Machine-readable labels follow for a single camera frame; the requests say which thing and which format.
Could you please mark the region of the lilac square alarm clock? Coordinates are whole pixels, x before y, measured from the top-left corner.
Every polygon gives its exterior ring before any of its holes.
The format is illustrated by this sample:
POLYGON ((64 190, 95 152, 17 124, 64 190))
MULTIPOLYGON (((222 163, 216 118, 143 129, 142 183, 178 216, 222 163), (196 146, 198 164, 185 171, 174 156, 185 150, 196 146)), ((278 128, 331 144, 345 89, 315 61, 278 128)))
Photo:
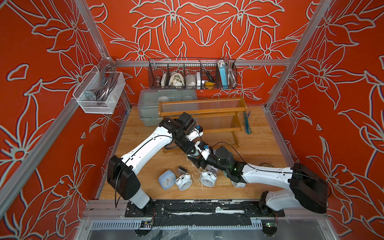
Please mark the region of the lilac square alarm clock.
POLYGON ((206 168, 207 171, 211 172, 211 173, 214 173, 214 174, 218 174, 219 170, 215 167, 212 167, 212 166, 207 166, 206 168))

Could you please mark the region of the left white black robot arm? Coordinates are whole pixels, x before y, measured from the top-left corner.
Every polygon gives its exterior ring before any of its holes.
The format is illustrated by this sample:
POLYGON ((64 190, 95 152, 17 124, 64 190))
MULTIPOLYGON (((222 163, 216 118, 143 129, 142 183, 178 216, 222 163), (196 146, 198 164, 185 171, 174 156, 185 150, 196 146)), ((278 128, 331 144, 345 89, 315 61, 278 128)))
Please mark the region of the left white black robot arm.
POLYGON ((124 200, 140 210, 152 205, 152 198, 145 193, 138 174, 145 164, 162 148, 174 142, 186 155, 197 153, 194 140, 203 135, 203 127, 195 119, 182 113, 177 119, 164 118, 154 132, 127 154, 112 156, 107 168, 107 182, 124 200))

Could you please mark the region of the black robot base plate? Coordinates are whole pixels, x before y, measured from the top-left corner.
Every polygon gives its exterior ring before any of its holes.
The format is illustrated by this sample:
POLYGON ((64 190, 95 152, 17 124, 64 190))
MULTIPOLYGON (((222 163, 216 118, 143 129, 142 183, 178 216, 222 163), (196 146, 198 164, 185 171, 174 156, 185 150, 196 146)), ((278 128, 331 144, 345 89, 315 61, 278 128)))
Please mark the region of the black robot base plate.
POLYGON ((126 218, 155 218, 156 227, 251 227, 285 217, 252 200, 156 200, 148 210, 128 203, 126 218))

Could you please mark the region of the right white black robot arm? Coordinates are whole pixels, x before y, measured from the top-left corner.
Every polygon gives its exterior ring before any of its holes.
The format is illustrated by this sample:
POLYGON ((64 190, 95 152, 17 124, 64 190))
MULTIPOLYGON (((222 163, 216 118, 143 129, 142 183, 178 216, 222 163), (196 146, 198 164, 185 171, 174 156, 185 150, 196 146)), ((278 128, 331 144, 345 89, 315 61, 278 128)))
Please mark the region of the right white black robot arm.
POLYGON ((268 168, 240 162, 225 147, 213 151, 196 147, 188 155, 197 168, 206 166, 222 171, 235 187, 264 184, 279 187, 280 191, 265 191, 261 205, 274 211, 303 207, 313 213, 325 214, 328 202, 328 183, 303 164, 293 167, 268 168))

